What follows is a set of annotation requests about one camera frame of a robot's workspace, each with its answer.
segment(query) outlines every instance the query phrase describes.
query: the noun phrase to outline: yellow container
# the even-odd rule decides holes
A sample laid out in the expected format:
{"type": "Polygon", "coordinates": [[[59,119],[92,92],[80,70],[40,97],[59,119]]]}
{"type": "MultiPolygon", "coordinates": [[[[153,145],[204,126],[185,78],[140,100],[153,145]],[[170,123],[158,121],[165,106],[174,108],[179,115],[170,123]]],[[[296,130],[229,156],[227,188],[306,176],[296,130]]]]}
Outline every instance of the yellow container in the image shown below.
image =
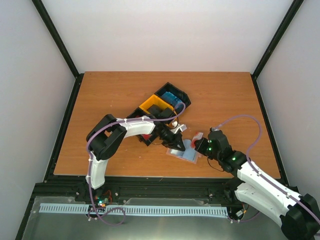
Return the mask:
{"type": "Polygon", "coordinates": [[[161,110],[165,110],[166,108],[170,108],[172,111],[174,110],[173,106],[154,94],[149,97],[144,103],[142,103],[139,108],[141,108],[144,112],[150,114],[147,109],[152,105],[158,106],[159,108],[161,108],[161,110]]]}

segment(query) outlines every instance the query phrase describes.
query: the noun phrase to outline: white wall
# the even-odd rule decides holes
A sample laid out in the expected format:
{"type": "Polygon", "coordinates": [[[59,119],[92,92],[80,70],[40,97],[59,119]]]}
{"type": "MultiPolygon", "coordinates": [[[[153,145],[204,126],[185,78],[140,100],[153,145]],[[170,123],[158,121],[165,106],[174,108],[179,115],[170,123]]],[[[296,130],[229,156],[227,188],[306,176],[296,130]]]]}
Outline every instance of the white wall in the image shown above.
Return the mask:
{"type": "Polygon", "coordinates": [[[44,0],[80,72],[252,72],[292,0],[44,0]]]}
{"type": "Polygon", "coordinates": [[[304,1],[258,78],[290,184],[320,205],[320,1],[304,1]]]}
{"type": "Polygon", "coordinates": [[[29,0],[0,1],[0,235],[42,182],[74,78],[29,0]]]}

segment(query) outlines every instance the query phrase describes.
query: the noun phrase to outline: blue object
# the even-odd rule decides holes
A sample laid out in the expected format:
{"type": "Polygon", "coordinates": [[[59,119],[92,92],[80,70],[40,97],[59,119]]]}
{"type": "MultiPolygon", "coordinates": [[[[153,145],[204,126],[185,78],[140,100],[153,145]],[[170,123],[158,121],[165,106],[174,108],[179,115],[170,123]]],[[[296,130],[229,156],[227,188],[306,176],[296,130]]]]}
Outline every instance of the blue object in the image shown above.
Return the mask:
{"type": "MultiPolygon", "coordinates": [[[[176,107],[179,103],[182,103],[181,99],[173,95],[171,92],[166,91],[162,96],[161,99],[166,101],[168,104],[176,107]]],[[[183,105],[180,105],[176,110],[177,112],[181,112],[183,109],[183,105]]]]}
{"type": "Polygon", "coordinates": [[[169,153],[175,155],[178,158],[187,160],[192,163],[196,163],[196,160],[198,159],[197,152],[194,148],[191,147],[191,140],[184,139],[183,145],[185,146],[185,151],[170,149],[169,153]]]}

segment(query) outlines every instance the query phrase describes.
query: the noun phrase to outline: gray metal surface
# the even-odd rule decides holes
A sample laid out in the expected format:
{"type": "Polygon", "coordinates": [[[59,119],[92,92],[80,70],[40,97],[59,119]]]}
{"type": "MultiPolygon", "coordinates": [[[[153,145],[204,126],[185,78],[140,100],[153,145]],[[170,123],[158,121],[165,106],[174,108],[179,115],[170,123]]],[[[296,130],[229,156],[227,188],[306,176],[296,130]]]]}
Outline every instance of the gray metal surface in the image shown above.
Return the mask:
{"type": "MultiPolygon", "coordinates": [[[[24,240],[285,240],[281,229],[260,215],[253,221],[231,224],[213,217],[128,216],[124,224],[110,227],[100,221],[88,221],[81,214],[38,213],[39,202],[31,212],[24,240]]],[[[246,218],[254,215],[249,209],[246,218]]],[[[108,216],[116,223],[121,216],[108,216]]]]}

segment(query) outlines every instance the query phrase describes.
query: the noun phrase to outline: wooden table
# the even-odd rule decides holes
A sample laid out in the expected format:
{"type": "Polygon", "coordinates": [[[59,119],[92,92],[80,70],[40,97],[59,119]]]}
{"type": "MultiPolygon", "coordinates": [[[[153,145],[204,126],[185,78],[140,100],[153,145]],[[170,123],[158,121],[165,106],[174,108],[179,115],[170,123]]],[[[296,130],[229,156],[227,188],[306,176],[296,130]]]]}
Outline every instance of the wooden table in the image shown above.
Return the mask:
{"type": "MultiPolygon", "coordinates": [[[[208,135],[226,119],[248,114],[263,125],[260,142],[250,157],[274,178],[280,173],[264,124],[249,72],[86,72],[76,99],[69,126],[54,170],[55,175],[86,175],[88,154],[86,136],[106,114],[125,118],[141,103],[170,82],[186,92],[191,105],[179,118],[187,125],[183,137],[196,132],[208,135]]],[[[257,124],[238,118],[222,127],[233,149],[246,152],[258,136],[257,124]]],[[[123,140],[109,160],[107,176],[229,178],[230,174],[211,168],[207,158],[193,164],[166,155],[162,145],[146,146],[136,137],[123,140]]],[[[219,168],[216,161],[211,164],[219,168]]]]}

